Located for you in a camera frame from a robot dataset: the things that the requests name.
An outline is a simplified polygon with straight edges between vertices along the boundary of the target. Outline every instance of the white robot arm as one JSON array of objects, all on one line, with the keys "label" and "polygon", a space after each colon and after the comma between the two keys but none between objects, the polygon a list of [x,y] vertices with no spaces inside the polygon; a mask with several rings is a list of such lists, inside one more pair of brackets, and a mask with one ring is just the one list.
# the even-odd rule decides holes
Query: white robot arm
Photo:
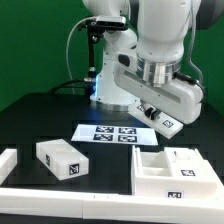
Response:
[{"label": "white robot arm", "polygon": [[[179,75],[179,71],[188,29],[195,27],[196,15],[201,17],[205,12],[205,7],[200,5],[211,6],[211,2],[84,0],[94,13],[113,16],[118,16],[124,8],[130,9],[133,2],[138,6],[139,37],[136,47],[120,46],[117,52],[119,63],[113,72],[114,80],[117,86],[141,100],[141,105],[129,107],[129,113],[170,138],[182,128],[182,123],[192,123],[200,115],[204,95],[201,85],[189,77]],[[223,13],[223,0],[213,1],[212,4],[218,4],[219,7],[213,7],[216,16],[211,16],[209,21],[206,16],[201,17],[207,19],[200,19],[204,28],[209,27]]]}]

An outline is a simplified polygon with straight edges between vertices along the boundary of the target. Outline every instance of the white container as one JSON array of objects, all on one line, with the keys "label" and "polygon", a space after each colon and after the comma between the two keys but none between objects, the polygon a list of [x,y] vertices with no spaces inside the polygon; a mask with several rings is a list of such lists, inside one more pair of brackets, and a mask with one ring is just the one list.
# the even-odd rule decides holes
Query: white container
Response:
[{"label": "white container", "polygon": [[219,182],[198,150],[165,148],[159,153],[133,149],[132,194],[162,198],[215,199]]},{"label": "white container", "polygon": [[59,179],[89,173],[89,159],[63,139],[36,144],[37,158]]}]

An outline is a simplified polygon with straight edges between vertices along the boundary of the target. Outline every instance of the table surface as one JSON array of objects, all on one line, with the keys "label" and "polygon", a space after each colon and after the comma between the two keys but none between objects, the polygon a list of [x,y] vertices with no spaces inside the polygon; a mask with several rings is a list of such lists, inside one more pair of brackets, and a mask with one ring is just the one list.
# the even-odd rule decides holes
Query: table surface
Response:
[{"label": "table surface", "polygon": [[[78,124],[147,127],[125,112],[111,112],[91,107],[84,96],[28,94],[0,113],[0,153],[6,148],[18,149],[18,165],[2,187],[131,194],[132,146],[71,142]],[[167,146],[197,148],[224,183],[223,134],[224,117],[205,104],[200,118],[191,125],[185,125],[172,139],[168,140],[157,133],[158,146],[140,148],[149,152],[158,152]],[[66,140],[89,158],[88,175],[59,181],[41,164],[36,158],[36,143],[55,139]],[[7,214],[0,215],[0,220],[0,223],[4,224],[115,223]]]}]

